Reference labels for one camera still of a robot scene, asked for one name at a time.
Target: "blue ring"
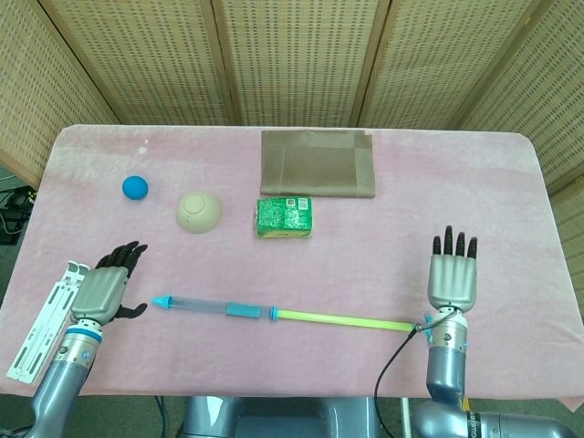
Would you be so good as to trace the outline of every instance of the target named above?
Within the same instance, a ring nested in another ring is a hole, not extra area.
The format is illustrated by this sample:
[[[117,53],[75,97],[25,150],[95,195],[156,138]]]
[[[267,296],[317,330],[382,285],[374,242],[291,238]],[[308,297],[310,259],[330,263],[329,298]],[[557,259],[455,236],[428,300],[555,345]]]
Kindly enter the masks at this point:
[[[94,333],[93,331],[89,331],[87,329],[84,329],[84,328],[77,328],[77,327],[68,328],[67,331],[65,332],[65,334],[68,335],[69,333],[76,333],[79,335],[89,336],[90,338],[93,338],[97,342],[101,343],[101,336],[100,335],[98,335],[97,333]]]

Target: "brown paper towel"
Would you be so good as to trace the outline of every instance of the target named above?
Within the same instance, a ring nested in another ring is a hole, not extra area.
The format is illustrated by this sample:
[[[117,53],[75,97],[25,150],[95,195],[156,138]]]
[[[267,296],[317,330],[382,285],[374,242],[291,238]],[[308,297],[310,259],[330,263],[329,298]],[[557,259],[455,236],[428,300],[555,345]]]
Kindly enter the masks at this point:
[[[265,130],[260,192],[372,198],[371,145],[361,130]]]

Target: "green sponge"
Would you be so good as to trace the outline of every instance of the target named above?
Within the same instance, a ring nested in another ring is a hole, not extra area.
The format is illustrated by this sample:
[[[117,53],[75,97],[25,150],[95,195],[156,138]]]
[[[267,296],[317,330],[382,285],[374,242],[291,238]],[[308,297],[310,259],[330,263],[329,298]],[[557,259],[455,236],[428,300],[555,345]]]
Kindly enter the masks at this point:
[[[258,199],[255,231],[262,239],[309,237],[312,232],[312,200],[306,196]]]

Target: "blue ball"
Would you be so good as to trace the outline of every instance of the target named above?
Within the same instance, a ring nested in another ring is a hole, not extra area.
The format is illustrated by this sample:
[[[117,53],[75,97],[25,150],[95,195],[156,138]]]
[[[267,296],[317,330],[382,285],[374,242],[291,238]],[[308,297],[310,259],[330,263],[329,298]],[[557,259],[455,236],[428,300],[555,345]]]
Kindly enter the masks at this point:
[[[129,176],[121,185],[124,194],[134,201],[139,201],[148,194],[148,183],[138,175]]]

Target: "table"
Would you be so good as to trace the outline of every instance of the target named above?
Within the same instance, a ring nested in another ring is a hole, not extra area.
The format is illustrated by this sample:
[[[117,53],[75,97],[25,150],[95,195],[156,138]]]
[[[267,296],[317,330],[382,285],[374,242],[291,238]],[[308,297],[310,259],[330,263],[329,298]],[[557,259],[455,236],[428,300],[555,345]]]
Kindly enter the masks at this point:
[[[123,303],[151,297],[238,300],[341,315],[421,321],[434,235],[451,224],[479,239],[469,322],[467,395],[584,397],[584,328],[529,140],[514,133],[367,130],[374,199],[314,199],[308,240],[254,235],[262,128],[72,126],[52,151],[0,311],[0,391],[66,262],[95,264],[148,243]],[[150,183],[125,199],[130,174]],[[174,209],[189,190],[215,193],[219,226],[189,235]],[[255,321],[150,307],[103,329],[84,394],[371,395],[404,333]],[[428,346],[414,338],[383,396],[425,397]]]

